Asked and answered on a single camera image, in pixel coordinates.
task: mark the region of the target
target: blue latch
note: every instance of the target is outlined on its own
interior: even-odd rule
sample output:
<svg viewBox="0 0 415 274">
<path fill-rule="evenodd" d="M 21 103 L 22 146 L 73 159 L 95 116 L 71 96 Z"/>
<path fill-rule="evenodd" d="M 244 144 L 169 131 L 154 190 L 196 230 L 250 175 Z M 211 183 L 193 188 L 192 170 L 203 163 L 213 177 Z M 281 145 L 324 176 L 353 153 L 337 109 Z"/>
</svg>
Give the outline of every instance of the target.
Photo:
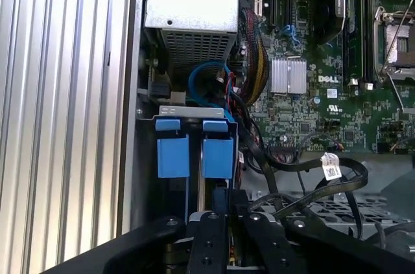
<svg viewBox="0 0 415 274">
<path fill-rule="evenodd" d="M 189 177 L 189 136 L 176 138 L 174 134 L 180 131 L 180 120 L 158 119 L 156 131 L 172 131 L 172 137 L 157 140 L 158 177 Z"/>
<path fill-rule="evenodd" d="M 204 120 L 203 131 L 223 133 L 223 139 L 203 140 L 202 175 L 205 178 L 231 179 L 235 159 L 233 138 L 228 135 L 224 120 Z"/>
</svg>

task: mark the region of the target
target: motherboard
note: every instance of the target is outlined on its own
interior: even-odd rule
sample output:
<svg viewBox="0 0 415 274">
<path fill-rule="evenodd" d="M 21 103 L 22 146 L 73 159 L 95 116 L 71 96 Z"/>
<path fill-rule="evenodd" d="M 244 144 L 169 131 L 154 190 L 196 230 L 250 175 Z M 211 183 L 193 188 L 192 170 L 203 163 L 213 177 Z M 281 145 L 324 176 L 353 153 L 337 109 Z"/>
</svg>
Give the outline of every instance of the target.
<svg viewBox="0 0 415 274">
<path fill-rule="evenodd" d="M 415 28 L 413 18 L 403 21 L 393 46 L 400 18 L 410 0 L 346 0 L 346 20 L 341 32 L 330 40 L 319 38 L 317 0 L 262 0 L 260 29 L 271 61 L 268 85 L 250 108 L 264 141 L 276 147 L 295 147 L 306 135 L 320 131 L 342 143 L 345 152 L 407 154 L 411 143 L 399 143 L 415 136 Z M 376 24 L 379 10 L 396 25 Z M 408 13 L 413 14 L 415 5 Z M 295 28 L 287 34 L 284 17 Z M 405 65 L 408 76 L 382 78 L 379 70 Z M 291 74 L 288 89 L 273 77 L 285 69 Z M 297 80 L 307 77 L 307 86 Z M 310 151 L 329 150 L 332 143 L 314 140 Z"/>
</svg>

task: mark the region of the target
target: barcode label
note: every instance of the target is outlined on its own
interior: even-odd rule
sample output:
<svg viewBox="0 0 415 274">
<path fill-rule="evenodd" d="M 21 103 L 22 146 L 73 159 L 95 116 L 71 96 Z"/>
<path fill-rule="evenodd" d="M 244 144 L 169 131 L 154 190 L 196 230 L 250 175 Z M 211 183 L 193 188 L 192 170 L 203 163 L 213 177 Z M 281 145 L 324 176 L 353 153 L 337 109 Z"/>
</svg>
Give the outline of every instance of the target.
<svg viewBox="0 0 415 274">
<path fill-rule="evenodd" d="M 239 162 L 241 164 L 244 164 L 245 163 L 244 154 L 241 151 L 238 151 L 238 157 L 239 157 Z"/>
<path fill-rule="evenodd" d="M 327 98 L 337 99 L 337 89 L 327 88 Z"/>
<path fill-rule="evenodd" d="M 325 153 L 321 160 L 326 180 L 329 181 L 342 176 L 342 172 L 340 171 L 340 162 L 337 155 L 333 153 Z"/>
</svg>

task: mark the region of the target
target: dell logo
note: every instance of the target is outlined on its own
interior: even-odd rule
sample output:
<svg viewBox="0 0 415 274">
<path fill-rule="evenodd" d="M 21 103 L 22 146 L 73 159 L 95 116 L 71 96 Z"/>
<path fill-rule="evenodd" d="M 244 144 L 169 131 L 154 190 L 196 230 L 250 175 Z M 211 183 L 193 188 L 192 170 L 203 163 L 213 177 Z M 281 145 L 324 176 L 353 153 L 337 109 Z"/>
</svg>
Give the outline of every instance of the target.
<svg viewBox="0 0 415 274">
<path fill-rule="evenodd" d="M 318 82 L 319 83 L 335 83 L 335 84 L 340 83 L 337 79 L 337 76 L 322 76 L 322 75 L 318 76 Z"/>
</svg>

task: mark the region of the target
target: ribbed metal wall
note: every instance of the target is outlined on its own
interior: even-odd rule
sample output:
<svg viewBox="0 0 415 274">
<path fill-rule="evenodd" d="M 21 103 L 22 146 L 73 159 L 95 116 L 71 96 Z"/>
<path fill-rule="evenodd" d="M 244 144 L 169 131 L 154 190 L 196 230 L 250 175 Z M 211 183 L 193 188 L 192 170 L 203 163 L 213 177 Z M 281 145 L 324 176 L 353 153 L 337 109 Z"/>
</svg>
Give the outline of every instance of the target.
<svg viewBox="0 0 415 274">
<path fill-rule="evenodd" d="M 129 0 L 0 0 L 0 273 L 115 236 Z"/>
</svg>

